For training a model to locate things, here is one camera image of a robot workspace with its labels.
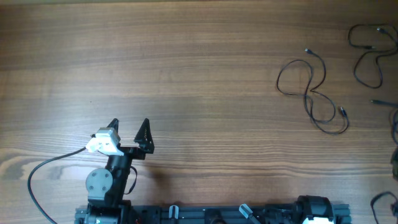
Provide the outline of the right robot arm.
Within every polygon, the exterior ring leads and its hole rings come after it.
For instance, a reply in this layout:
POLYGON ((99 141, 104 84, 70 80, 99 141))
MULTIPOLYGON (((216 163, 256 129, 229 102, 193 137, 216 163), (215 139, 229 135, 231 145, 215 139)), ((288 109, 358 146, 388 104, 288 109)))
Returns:
MULTIPOLYGON (((391 157, 391 165, 392 176, 397 181, 397 151, 391 157)), ((370 201, 373 217, 377 224, 379 220, 374 206, 378 200, 385 196, 391 196, 394 199, 394 203, 391 204, 391 212, 397 220, 397 196, 390 191, 386 191, 377 194, 370 201)), ((292 223, 349 224, 352 222, 349 214, 349 205, 333 205, 326 197, 300 196, 293 205, 292 213, 292 223)))

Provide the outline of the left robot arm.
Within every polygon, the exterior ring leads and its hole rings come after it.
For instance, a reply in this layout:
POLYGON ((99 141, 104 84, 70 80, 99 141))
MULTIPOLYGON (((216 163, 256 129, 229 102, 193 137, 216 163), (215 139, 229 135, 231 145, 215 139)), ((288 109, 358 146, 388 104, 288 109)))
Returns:
POLYGON ((131 201, 123 197, 130 194, 136 185, 134 182, 126 190, 131 171, 137 171, 132 166, 133 160, 144 160, 147 154, 154 152, 150 121, 146 118, 141 124, 134 138, 136 146, 122 146, 118 128, 119 120, 115 118, 107 127, 99 128, 86 145, 89 152, 98 151, 106 155, 108 161, 104 168, 93 170, 86 178, 88 205, 86 210, 76 212, 75 223, 139 223, 135 220, 139 215, 134 211, 131 201))

